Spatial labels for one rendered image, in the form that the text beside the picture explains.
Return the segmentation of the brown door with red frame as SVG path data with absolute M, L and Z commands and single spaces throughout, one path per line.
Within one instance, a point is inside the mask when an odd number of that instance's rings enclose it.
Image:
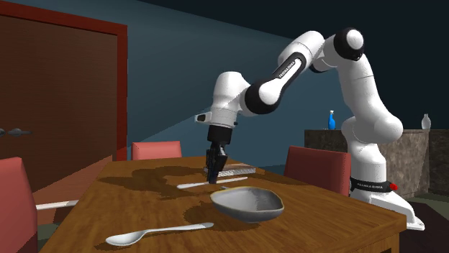
M 127 27 L 0 0 L 0 159 L 36 204 L 79 199 L 127 157 Z

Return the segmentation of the stone counter with bottles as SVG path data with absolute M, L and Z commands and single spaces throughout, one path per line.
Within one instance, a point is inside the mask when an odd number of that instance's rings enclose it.
M 405 129 L 395 142 L 379 144 L 387 179 L 402 198 L 425 193 L 449 196 L 449 129 Z

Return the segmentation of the red chair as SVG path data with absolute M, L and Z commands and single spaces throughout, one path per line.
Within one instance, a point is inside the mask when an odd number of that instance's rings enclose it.
M 0 253 L 38 253 L 37 209 L 19 157 L 0 160 Z
M 182 157 L 179 141 L 133 142 L 131 160 L 154 160 Z
M 284 176 L 349 196 L 351 155 L 290 146 Z

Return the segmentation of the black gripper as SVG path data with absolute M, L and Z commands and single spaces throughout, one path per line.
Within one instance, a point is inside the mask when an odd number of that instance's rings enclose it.
M 215 184 L 217 181 L 216 170 L 214 165 L 217 157 L 217 171 L 223 170 L 227 161 L 227 154 L 225 147 L 230 144 L 232 138 L 232 129 L 210 125 L 207 135 L 207 140 L 211 142 L 210 148 L 207 150 L 207 181 L 210 184 Z

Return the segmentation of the dark robot stand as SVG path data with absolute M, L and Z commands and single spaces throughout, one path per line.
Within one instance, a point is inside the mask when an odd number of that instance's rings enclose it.
M 406 230 L 399 235 L 399 253 L 449 253 L 449 220 L 426 203 L 410 203 L 425 224 L 424 231 Z

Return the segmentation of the grey bowl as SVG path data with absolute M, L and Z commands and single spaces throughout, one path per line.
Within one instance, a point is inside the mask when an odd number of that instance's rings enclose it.
M 210 199 L 219 212 L 249 224 L 275 219 L 284 212 L 281 198 L 264 188 L 227 188 L 214 192 Z

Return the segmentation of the wooden dining table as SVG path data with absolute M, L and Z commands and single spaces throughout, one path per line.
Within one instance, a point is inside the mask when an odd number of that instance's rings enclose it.
M 203 183 L 205 159 L 110 162 L 80 198 L 40 253 L 352 253 L 399 251 L 406 218 L 265 170 L 244 184 L 275 192 L 284 212 L 246 224 L 211 203 L 218 185 Z M 211 222 L 213 227 L 148 233 L 118 247 L 105 239 L 145 229 Z

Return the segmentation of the white spoon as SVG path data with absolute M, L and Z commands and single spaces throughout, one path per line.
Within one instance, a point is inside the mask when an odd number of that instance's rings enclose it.
M 118 246 L 118 247 L 125 247 L 132 245 L 141 238 L 144 237 L 144 235 L 148 233 L 154 233 L 154 232 L 162 232 L 162 231 L 189 231 L 189 230 L 197 230 L 197 229 L 208 229 L 213 227 L 213 223 L 206 222 L 206 223 L 200 223 L 200 224 L 191 224 L 191 225 L 185 225 L 185 226 L 174 226 L 174 227 L 165 227 L 160 229 L 145 229 L 141 231 L 134 231 L 126 234 L 118 234 L 114 236 L 110 236 L 105 239 L 105 242 L 107 244 Z

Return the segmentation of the white knife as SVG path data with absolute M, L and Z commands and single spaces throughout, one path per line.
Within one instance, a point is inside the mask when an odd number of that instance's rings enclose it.
M 224 179 L 224 180 L 217 180 L 215 183 L 212 183 L 212 184 L 231 183 L 231 182 L 236 182 L 236 181 L 246 180 L 246 179 L 248 179 L 248 177 L 230 178 L 230 179 Z M 211 183 L 209 183 L 209 182 L 186 183 L 186 184 L 177 185 L 176 187 L 178 189 L 186 189 L 186 188 L 194 188 L 194 187 L 198 187 L 198 186 L 202 186 L 202 185 L 209 185 L 209 184 L 211 184 Z

